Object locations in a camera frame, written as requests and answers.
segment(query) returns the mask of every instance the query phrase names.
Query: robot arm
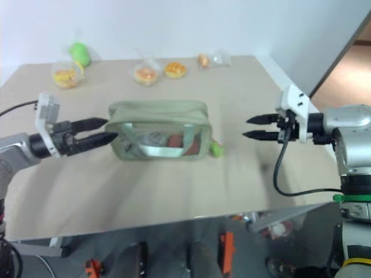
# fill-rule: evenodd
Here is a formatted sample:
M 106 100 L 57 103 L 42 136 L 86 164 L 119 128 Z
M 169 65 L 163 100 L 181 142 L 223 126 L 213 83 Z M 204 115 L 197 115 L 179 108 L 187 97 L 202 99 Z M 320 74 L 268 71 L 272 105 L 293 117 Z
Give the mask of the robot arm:
M 280 131 L 254 130 L 243 135 L 283 143 L 276 170 L 289 141 L 306 142 L 312 137 L 314 144 L 332 145 L 341 190 L 325 191 L 343 193 L 335 195 L 334 200 L 339 203 L 341 214 L 347 221 L 335 227 L 333 253 L 328 265 L 334 258 L 343 266 L 336 278 L 371 277 L 371 107 L 350 105 L 310 114 L 309 102 L 307 95 L 291 85 L 279 99 L 277 114 L 255 116 L 247 121 L 257 125 L 276 123 Z M 284 193 L 279 190 L 275 178 L 274 184 L 277 191 L 285 196 L 323 191 L 314 189 Z
M 101 132 L 76 139 L 78 133 L 99 129 L 107 123 L 100 118 L 89 118 L 76 122 L 57 123 L 58 100 L 47 94 L 40 94 L 35 125 L 37 134 L 15 134 L 0 138 L 0 200 L 4 199 L 14 175 L 40 163 L 41 159 L 63 155 L 71 156 L 106 145 L 118 133 Z

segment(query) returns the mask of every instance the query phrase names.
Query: bag handle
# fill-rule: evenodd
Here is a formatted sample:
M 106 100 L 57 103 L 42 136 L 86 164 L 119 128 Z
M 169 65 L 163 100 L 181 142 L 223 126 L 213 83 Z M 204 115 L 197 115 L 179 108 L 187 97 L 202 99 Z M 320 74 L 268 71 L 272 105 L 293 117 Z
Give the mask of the bag handle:
M 136 144 L 138 148 L 147 156 L 162 157 L 162 158 L 178 158 L 183 156 L 192 146 L 195 137 L 195 126 L 184 125 L 183 147 L 154 147 L 138 143 L 137 136 L 133 131 L 133 123 L 123 123 L 122 130 L 132 143 Z

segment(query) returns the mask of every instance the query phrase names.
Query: beige table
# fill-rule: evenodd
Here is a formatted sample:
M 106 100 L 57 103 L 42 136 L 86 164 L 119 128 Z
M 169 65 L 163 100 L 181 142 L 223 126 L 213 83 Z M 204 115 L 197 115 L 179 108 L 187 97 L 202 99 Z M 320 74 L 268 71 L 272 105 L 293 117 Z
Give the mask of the beige table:
M 331 193 L 296 198 L 278 195 L 272 171 L 280 145 L 242 136 L 251 116 L 274 112 L 278 86 L 251 56 L 234 57 L 232 67 L 199 71 L 193 59 L 180 80 L 163 78 L 152 87 L 130 76 L 135 61 L 105 61 L 86 69 L 82 86 L 55 87 L 50 65 L 24 65 L 1 89 L 0 110 L 37 99 L 46 91 L 61 102 L 59 120 L 107 117 L 119 100 L 192 99 L 207 103 L 215 138 L 226 155 L 200 161 L 122 162 L 111 147 L 70 158 L 45 159 L 19 172 L 6 198 L 9 239 L 33 239 L 108 231 L 211 215 L 323 203 Z M 20 108 L 0 118 L 1 137 L 35 133 L 34 111 Z M 338 186 L 336 166 L 326 151 L 292 143 L 279 178 L 287 191 Z

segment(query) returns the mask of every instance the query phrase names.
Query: black cable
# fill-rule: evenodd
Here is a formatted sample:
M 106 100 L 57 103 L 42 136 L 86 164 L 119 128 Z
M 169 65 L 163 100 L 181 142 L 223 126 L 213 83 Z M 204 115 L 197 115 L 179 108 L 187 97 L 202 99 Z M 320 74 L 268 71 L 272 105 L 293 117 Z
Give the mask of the black cable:
M 14 254 L 17 258 L 17 261 L 18 261 L 18 272 L 17 272 L 17 275 L 15 276 L 15 278 L 21 278 L 22 273 L 23 273 L 23 260 L 22 260 L 21 255 L 19 254 L 18 250 L 10 242 L 8 242 L 4 238 L 1 238 L 1 240 L 4 241 L 6 244 L 8 244 L 10 246 L 10 248 L 12 249 L 12 251 L 14 252 Z
M 288 147 L 289 141 L 290 141 L 290 136 L 291 136 L 291 128 L 286 129 L 285 133 L 285 138 L 283 141 L 283 146 L 281 149 L 281 152 L 278 156 L 276 166 L 274 167 L 274 173 L 273 173 L 273 186 L 277 190 L 277 192 L 281 195 L 284 195 L 286 197 L 296 197 L 296 196 L 301 196 L 301 195 L 306 195 L 306 194 L 312 194 L 312 193 L 318 193 L 318 192 L 341 192 L 339 189 L 334 189 L 334 188 L 320 188 L 320 189 L 312 189 L 312 190 L 307 190 L 307 191 L 302 191 L 302 192 L 297 192 L 297 193 L 286 193 L 280 190 L 278 187 L 277 179 L 278 179 L 278 171 L 282 163 L 283 155 L 286 152 L 286 149 Z
M 334 250 L 331 248 L 331 252 L 330 252 L 329 258 L 327 259 L 327 263 L 326 263 L 327 278 L 333 278 L 333 276 L 331 274 L 331 263 L 332 263 L 333 256 L 334 256 Z
M 10 111 L 13 111 L 14 109 L 17 109 L 17 108 L 20 108 L 20 107 L 23 107 L 23 106 L 26 106 L 26 105 L 37 104 L 37 102 L 38 102 L 37 100 L 33 100 L 33 101 L 28 101 L 26 103 L 17 104 L 13 107 L 8 108 L 7 110 L 4 110 L 4 111 L 0 112 L 0 117 L 4 114 L 10 112 Z

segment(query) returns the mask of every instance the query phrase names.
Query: orange clip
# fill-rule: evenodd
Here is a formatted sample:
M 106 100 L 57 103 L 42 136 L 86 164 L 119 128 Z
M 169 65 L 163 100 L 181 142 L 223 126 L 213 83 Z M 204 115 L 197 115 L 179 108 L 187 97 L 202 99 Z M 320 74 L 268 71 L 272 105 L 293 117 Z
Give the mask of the orange clip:
M 232 271 L 233 253 L 236 252 L 234 247 L 234 234 L 231 232 L 220 236 L 220 241 L 223 246 L 223 260 L 221 261 L 221 271 L 224 277 L 230 277 Z
M 89 259 L 85 262 L 85 272 L 88 278 L 100 278 L 103 272 L 103 266 L 100 261 L 96 259 Z

